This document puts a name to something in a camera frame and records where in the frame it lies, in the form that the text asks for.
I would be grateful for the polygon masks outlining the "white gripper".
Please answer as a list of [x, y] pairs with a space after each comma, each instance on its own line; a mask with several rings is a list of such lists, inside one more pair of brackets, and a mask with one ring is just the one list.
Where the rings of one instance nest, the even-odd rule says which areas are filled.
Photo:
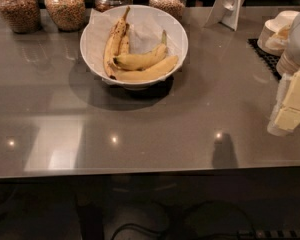
[[293, 61], [299, 65], [299, 69], [293, 75], [284, 74], [279, 81], [276, 105], [273, 107], [267, 126], [267, 131], [275, 136], [286, 136], [294, 131], [282, 130], [275, 125], [274, 120], [279, 110], [282, 107], [288, 107], [300, 111], [300, 12], [291, 25], [284, 51], [292, 56]]

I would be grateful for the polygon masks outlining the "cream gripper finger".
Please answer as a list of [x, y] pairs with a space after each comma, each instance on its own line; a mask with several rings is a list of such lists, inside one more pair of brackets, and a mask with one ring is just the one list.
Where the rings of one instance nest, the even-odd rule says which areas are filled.
[[274, 123], [282, 130], [292, 131], [300, 124], [300, 111], [282, 107], [275, 117]]

